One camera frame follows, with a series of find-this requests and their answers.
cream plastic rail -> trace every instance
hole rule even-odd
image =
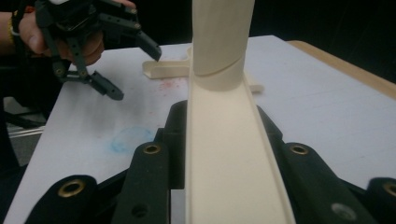
[[[243,76],[253,0],[193,0],[187,223],[294,223]]]

metal screw hole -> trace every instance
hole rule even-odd
[[[290,150],[300,155],[306,155],[309,152],[309,150],[306,147],[300,147],[300,146],[292,146]]]
[[[80,179],[70,180],[64,183],[58,190],[58,195],[63,198],[78,195],[85,188],[85,182]]]
[[[341,203],[333,203],[332,211],[343,220],[355,221],[358,218],[352,208]]]
[[[143,149],[143,152],[146,154],[155,154],[159,151],[161,151],[161,148],[157,146],[148,146],[145,149]]]

brass insert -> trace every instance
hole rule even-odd
[[[155,154],[159,151],[161,151],[161,148],[158,146],[154,146],[154,145],[147,146],[147,147],[145,147],[145,149],[143,149],[143,152],[146,154]]]
[[[309,152],[309,150],[306,147],[302,147],[302,146],[292,146],[290,150],[299,155],[306,155]]]
[[[78,195],[85,188],[85,182],[80,179],[74,179],[64,183],[58,190],[58,195],[63,198]]]

blue marker stain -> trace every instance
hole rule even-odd
[[[142,127],[133,127],[122,130],[113,138],[111,149],[117,153],[134,153],[134,150],[147,142],[154,139],[150,130]]]

white table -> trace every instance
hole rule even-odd
[[[163,46],[166,60],[189,45]],[[90,69],[121,88],[112,101],[89,86],[66,83],[23,177],[6,223],[22,223],[47,189],[69,175],[97,182],[128,168],[134,149],[153,139],[170,106],[186,100],[186,78],[149,80],[140,49],[106,51]],[[255,99],[285,142],[311,146],[340,177],[366,188],[396,178],[396,102],[274,36],[250,38],[246,70],[265,86]],[[173,223],[183,223],[183,194],[174,194]]]

